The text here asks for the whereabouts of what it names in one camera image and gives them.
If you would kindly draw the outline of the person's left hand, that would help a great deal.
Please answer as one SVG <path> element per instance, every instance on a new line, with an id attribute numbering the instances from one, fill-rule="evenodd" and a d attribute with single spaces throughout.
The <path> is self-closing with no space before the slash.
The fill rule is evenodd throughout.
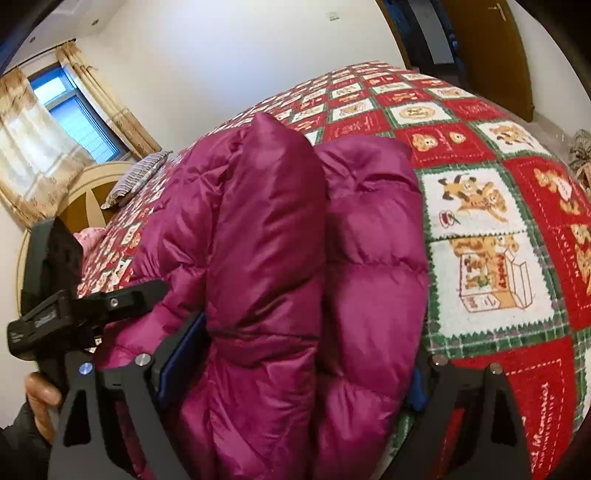
<path id="1" fill-rule="evenodd" d="M 61 393 L 38 372 L 30 373 L 24 385 L 37 430 L 48 443 L 52 444 L 55 427 L 50 418 L 49 409 L 61 405 Z"/>

